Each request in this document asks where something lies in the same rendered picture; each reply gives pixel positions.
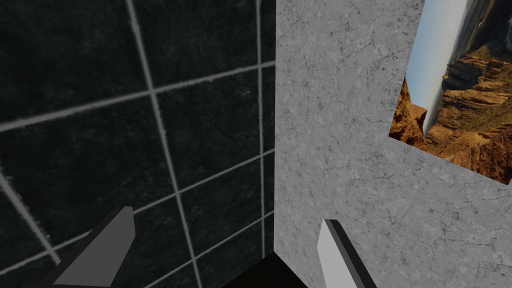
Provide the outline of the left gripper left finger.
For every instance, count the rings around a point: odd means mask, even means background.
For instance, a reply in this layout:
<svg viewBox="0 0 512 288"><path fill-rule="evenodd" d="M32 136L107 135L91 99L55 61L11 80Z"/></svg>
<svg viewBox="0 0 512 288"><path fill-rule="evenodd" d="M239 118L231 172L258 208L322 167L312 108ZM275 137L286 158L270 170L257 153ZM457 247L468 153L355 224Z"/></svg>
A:
<svg viewBox="0 0 512 288"><path fill-rule="evenodd" d="M37 288L109 288L135 235L133 208L116 207Z"/></svg>

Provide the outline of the canyon landscape wall picture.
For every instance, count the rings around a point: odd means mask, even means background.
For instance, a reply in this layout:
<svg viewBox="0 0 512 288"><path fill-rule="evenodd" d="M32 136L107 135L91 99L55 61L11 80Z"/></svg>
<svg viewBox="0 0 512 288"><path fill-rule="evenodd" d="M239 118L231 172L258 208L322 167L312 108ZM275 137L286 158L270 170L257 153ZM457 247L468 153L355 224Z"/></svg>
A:
<svg viewBox="0 0 512 288"><path fill-rule="evenodd" d="M388 135L512 181L512 0L425 0Z"/></svg>

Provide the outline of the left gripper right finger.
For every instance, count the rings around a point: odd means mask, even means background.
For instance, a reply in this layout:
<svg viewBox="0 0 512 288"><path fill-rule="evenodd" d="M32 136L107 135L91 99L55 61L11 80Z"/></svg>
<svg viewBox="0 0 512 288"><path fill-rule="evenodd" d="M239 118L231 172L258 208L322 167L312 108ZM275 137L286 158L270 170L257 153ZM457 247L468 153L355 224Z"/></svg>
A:
<svg viewBox="0 0 512 288"><path fill-rule="evenodd" d="M377 288L338 220L322 220L317 251L326 288Z"/></svg>

